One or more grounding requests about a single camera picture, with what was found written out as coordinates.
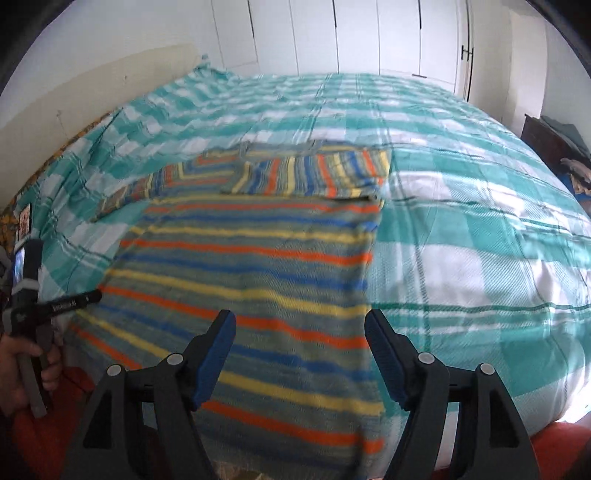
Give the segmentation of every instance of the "hand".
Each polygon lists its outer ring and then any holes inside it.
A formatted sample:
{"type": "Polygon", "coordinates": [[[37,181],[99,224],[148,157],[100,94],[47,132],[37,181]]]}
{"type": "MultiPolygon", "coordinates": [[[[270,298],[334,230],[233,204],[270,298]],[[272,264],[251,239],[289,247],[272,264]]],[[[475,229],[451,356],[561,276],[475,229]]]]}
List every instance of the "hand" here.
{"type": "MultiPolygon", "coordinates": [[[[17,354],[19,353],[40,356],[43,350],[26,338],[2,335],[0,338],[0,409],[6,417],[29,404],[18,372],[17,354]]],[[[53,391],[58,386],[62,369],[60,351],[55,345],[47,354],[47,360],[50,365],[41,373],[41,379],[43,388],[53,391]]]]}

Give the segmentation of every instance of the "phone screen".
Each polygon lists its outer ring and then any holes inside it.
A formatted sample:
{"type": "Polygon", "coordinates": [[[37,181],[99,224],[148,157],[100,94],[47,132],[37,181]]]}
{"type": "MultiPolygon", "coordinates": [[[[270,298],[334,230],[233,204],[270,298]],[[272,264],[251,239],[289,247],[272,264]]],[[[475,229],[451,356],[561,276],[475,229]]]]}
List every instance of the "phone screen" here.
{"type": "Polygon", "coordinates": [[[14,256],[14,266],[12,268],[12,286],[15,287],[21,280],[25,268],[25,249],[21,248],[14,256]]]}
{"type": "Polygon", "coordinates": [[[17,241],[25,238],[31,233],[31,204],[29,203],[23,208],[21,214],[18,216],[18,239],[17,241]]]}

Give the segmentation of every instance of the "folded striped blanket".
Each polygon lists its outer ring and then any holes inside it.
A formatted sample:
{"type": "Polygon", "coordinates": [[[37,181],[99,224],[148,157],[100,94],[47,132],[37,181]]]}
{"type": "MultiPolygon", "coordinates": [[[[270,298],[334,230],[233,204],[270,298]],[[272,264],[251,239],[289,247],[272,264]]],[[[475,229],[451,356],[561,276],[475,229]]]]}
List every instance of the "folded striped blanket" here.
{"type": "MultiPolygon", "coordinates": [[[[365,160],[357,172],[376,162],[387,174],[386,152],[342,154],[365,160]]],[[[361,445],[367,469],[384,445],[363,335],[379,203],[305,196],[298,182],[293,196],[218,194],[228,167],[242,168],[235,158],[167,167],[105,203],[160,192],[122,240],[101,303],[77,314],[68,340],[104,367],[146,367],[230,309],[236,340],[212,400],[196,414],[210,457],[270,476],[287,468],[298,478],[334,478],[361,445]]],[[[306,188],[335,180],[338,169],[329,171],[335,177],[306,188]]],[[[353,182],[366,175],[347,171],[353,182]]]]}
{"type": "Polygon", "coordinates": [[[388,175],[390,158],[384,150],[357,149],[245,160],[222,191],[332,199],[377,197],[388,175]]]}

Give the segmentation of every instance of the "white wardrobe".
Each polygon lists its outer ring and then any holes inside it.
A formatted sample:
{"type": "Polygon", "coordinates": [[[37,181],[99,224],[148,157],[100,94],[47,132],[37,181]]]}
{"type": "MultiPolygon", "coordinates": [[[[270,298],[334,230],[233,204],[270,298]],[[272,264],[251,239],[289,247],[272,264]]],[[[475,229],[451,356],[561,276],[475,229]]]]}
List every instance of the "white wardrobe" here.
{"type": "Polygon", "coordinates": [[[454,92],[465,0],[211,0],[223,67],[241,75],[376,73],[454,92]]]}

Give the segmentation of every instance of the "wooden dresser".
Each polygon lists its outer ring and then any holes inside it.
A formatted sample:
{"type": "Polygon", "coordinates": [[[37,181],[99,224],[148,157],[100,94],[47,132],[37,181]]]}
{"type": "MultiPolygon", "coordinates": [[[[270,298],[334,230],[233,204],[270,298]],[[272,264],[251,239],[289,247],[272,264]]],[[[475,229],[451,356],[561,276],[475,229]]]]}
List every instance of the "wooden dresser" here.
{"type": "Polygon", "coordinates": [[[564,173],[562,158],[579,160],[589,168],[591,161],[574,150],[564,139],[537,118],[525,116],[521,139],[536,152],[554,174],[564,173]]]}

